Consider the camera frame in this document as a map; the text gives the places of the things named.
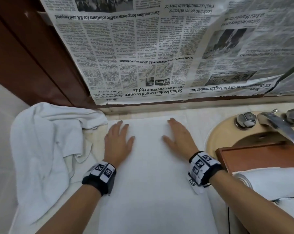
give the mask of forearm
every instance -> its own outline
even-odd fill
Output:
[[[227,172],[218,171],[209,181],[251,234],[294,234],[293,217]]]
[[[82,234],[100,198],[96,188],[82,185],[36,234]]]

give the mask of newspaper page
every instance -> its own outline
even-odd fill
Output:
[[[264,94],[294,66],[294,0],[41,0],[97,105]]]
[[[287,78],[278,82],[277,86],[267,93],[267,96],[280,96],[294,94],[294,72]]]

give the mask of chrome faucet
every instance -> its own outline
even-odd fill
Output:
[[[289,139],[294,144],[294,130],[291,128],[290,124],[283,120],[282,118],[276,116],[274,113],[278,112],[274,109],[271,112],[262,112],[258,114],[258,122],[261,125],[268,125],[273,130],[277,131],[287,139]]]

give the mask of hand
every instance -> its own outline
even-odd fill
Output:
[[[135,137],[132,136],[128,142],[126,142],[126,133],[129,125],[126,124],[120,131],[120,127],[123,121],[111,126],[108,134],[105,136],[105,157],[103,161],[112,164],[117,168],[129,155],[132,150]]]
[[[189,131],[174,118],[169,119],[168,123],[173,131],[175,141],[173,142],[166,135],[162,136],[162,139],[173,152],[189,160],[192,155],[199,151]]]

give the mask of countertop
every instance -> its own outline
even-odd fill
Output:
[[[159,111],[150,113],[135,113],[125,115],[107,115],[108,120],[122,120],[122,119],[141,119],[150,117],[159,117],[167,115],[185,115],[188,120],[189,130],[192,134],[197,147],[200,150],[205,149],[205,144],[211,130],[224,119],[248,112],[248,111],[271,111],[273,109],[279,109],[280,111],[287,111],[294,108],[294,103],[277,103],[277,104],[255,104],[255,105],[243,105],[233,107],[213,107],[213,108],[199,108],[199,109],[187,109],[187,110],[175,110],[175,111]],[[104,153],[104,136],[107,133],[107,126],[100,126],[93,133],[85,132],[88,140],[93,142],[92,152],[97,159],[103,158]],[[47,222],[55,212],[74,194],[74,192],[81,186],[80,182],[71,184],[66,190],[63,196],[58,202],[36,223],[27,226],[18,226],[18,217],[15,217],[12,227],[10,229],[11,234],[34,234],[39,228]],[[212,206],[214,219],[218,228],[219,234],[228,233],[227,225],[227,206],[224,201],[219,197],[216,191],[212,188],[208,188],[208,194]],[[95,234],[98,233],[99,222],[99,210],[100,204],[96,208],[92,215],[84,233]],[[231,233],[242,233],[237,223],[231,222]]]

